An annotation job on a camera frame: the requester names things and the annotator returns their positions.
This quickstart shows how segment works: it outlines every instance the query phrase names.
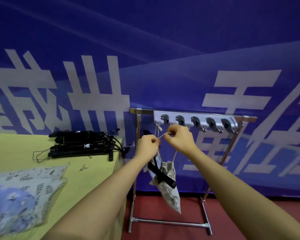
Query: person's right arm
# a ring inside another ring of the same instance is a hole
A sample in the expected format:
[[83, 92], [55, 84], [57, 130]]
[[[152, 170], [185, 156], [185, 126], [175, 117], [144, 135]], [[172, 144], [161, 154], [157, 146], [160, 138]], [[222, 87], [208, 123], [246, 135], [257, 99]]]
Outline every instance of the person's right arm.
[[171, 125], [166, 134], [176, 150], [198, 168], [228, 216], [248, 239], [300, 239], [300, 223], [204, 154], [188, 128]]

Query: hand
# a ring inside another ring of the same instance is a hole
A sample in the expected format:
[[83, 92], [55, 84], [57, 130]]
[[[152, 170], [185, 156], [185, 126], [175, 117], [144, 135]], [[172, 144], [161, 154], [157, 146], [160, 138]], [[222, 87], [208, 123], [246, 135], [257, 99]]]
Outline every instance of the hand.
[[183, 153], [188, 156], [193, 150], [198, 149], [193, 140], [192, 133], [187, 127], [174, 124], [170, 125], [167, 132], [171, 132], [171, 137], [169, 134], [164, 135], [164, 138], [170, 145], [172, 145], [178, 152]]
[[144, 135], [138, 140], [135, 157], [149, 162], [159, 149], [160, 140], [155, 135]]

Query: red carpet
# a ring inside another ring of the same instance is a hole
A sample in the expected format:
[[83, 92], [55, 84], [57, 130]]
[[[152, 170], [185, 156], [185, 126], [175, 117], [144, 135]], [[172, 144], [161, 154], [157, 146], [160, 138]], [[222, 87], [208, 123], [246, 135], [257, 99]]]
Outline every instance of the red carpet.
[[[276, 202], [300, 222], [300, 202]], [[128, 233], [131, 203], [127, 202], [121, 240], [176, 240], [176, 239], [245, 239], [216, 199], [205, 202], [212, 236], [205, 228], [171, 226], [151, 223], [132, 223], [132, 233]], [[202, 206], [197, 198], [181, 198], [182, 214], [172, 210], [162, 197], [137, 196], [134, 217], [166, 221], [203, 223]]]

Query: person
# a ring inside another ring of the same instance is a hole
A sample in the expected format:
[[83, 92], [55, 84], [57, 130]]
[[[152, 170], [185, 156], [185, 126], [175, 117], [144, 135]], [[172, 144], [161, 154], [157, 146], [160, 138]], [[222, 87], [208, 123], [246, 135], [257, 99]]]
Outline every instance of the person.
[[[247, 239], [300, 239], [300, 223], [296, 219], [204, 154], [188, 128], [175, 124], [167, 132], [173, 136], [166, 134], [164, 139], [198, 168]], [[159, 144], [154, 135], [139, 139], [135, 156], [73, 206], [42, 239], [102, 239], [137, 175], [156, 155]]]

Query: yellow tablecloth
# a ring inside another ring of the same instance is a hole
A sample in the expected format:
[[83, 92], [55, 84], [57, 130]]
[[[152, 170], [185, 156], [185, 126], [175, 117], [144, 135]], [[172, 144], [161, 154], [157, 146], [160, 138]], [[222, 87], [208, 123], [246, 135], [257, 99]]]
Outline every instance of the yellow tablecloth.
[[[42, 238], [72, 206], [103, 182], [113, 171], [122, 167], [122, 160], [119, 160], [118, 152], [113, 153], [112, 162], [108, 161], [108, 155], [92, 156], [92, 158], [83, 156], [50, 159], [40, 164], [32, 160], [33, 151], [43, 151], [54, 144], [54, 141], [49, 139], [48, 136], [0, 134], [0, 172], [61, 166], [70, 163], [64, 174], [68, 182], [60, 189], [56, 202], [48, 215], [47, 223], [36, 227], [31, 233], [27, 231], [17, 234], [16, 239], [37, 240]], [[80, 171], [84, 164], [90, 165], [89, 168]], [[117, 222], [112, 227], [111, 231], [115, 231], [115, 233], [110, 231], [106, 237], [107, 239], [121, 238], [124, 210], [125, 203], [119, 214], [120, 219], [116, 219]]]

